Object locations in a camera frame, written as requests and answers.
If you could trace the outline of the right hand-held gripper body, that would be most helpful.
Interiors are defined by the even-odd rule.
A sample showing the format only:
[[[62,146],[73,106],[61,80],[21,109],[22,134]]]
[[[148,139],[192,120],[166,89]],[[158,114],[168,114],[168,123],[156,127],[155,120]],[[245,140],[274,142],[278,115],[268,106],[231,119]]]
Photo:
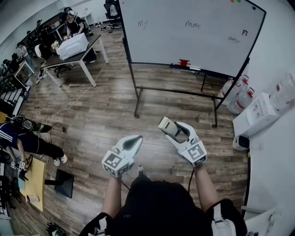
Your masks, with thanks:
[[[178,153],[193,167],[196,167],[207,160],[207,151],[203,142],[198,139],[192,139],[189,142],[184,142],[178,149]]]

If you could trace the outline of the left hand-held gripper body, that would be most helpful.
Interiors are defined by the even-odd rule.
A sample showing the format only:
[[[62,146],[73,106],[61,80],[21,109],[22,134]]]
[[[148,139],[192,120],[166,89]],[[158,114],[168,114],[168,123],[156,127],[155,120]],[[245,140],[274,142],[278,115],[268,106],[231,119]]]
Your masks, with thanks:
[[[106,172],[118,178],[132,168],[134,156],[134,145],[124,146],[117,144],[105,154],[102,160],[102,167]]]

